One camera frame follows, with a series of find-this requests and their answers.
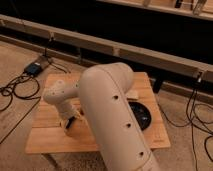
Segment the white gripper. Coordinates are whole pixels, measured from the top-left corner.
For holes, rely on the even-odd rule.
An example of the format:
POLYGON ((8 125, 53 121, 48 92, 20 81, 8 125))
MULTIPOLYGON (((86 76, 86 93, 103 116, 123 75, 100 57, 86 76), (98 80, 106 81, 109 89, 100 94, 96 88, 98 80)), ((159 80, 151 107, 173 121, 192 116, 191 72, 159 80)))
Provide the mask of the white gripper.
POLYGON ((72 124, 74 123, 73 122, 68 129, 65 128, 66 124, 68 123, 68 120, 70 118, 74 118, 74 121, 77 120, 77 119, 79 119, 79 120, 82 119, 80 112, 71 103, 62 103, 62 104, 59 105, 57 110, 58 110, 58 113, 59 113, 59 117, 61 119, 61 126, 64 129, 65 133, 69 132, 69 130, 71 129, 72 124))

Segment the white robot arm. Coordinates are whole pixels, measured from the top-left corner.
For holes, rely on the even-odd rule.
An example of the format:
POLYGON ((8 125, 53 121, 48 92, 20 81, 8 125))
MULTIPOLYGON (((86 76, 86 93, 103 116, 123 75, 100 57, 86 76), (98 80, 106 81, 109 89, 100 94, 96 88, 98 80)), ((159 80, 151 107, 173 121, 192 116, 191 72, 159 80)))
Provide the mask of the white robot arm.
POLYGON ((72 84, 56 81, 43 99, 63 119, 75 115, 70 100, 79 99, 108 171, 161 171, 127 101, 133 81, 125 63, 95 65, 72 84))

